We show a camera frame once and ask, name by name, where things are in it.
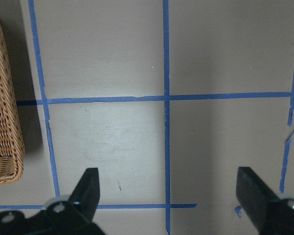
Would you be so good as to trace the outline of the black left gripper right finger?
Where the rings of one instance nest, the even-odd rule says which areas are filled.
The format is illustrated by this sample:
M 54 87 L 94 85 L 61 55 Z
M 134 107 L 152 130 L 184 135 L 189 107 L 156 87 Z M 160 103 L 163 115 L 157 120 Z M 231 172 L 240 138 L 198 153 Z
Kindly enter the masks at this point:
M 237 170 L 236 197 L 260 235 L 294 235 L 294 198 L 279 197 L 247 166 Z

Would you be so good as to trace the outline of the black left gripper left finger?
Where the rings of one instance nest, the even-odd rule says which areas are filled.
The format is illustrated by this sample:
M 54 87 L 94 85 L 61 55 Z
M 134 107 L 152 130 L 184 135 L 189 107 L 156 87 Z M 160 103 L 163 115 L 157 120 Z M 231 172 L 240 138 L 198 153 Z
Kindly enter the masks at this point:
M 103 235 L 93 222 L 100 199 L 99 173 L 88 168 L 65 200 L 26 218 L 21 211 L 0 212 L 0 235 Z

